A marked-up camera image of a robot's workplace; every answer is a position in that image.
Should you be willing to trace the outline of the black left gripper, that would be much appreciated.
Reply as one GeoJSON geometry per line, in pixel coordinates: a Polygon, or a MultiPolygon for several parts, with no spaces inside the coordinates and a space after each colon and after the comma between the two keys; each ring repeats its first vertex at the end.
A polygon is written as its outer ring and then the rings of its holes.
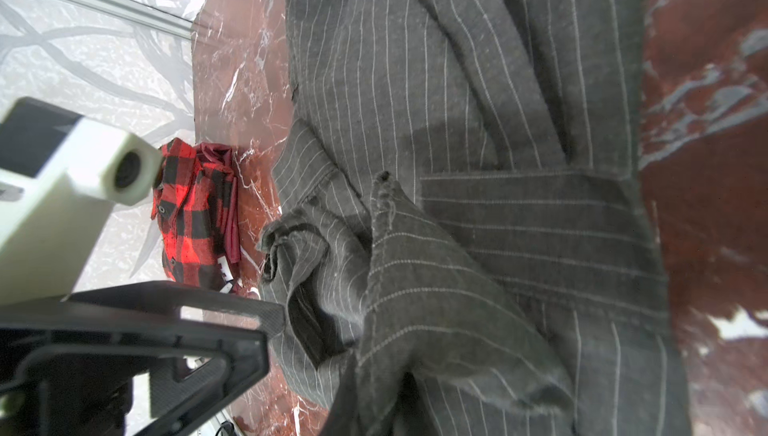
{"type": "Polygon", "coordinates": [[[264,379],[274,303],[150,281],[1,309],[1,431],[121,435],[149,377],[147,435],[188,435],[264,379]]]}

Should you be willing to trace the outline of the grey pinstriped long sleeve shirt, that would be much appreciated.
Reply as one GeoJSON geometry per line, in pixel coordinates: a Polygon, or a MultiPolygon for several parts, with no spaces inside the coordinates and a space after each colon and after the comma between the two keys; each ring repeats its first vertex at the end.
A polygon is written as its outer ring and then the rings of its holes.
{"type": "Polygon", "coordinates": [[[326,435],[687,435],[643,0],[286,0],[271,348],[326,435]]]}

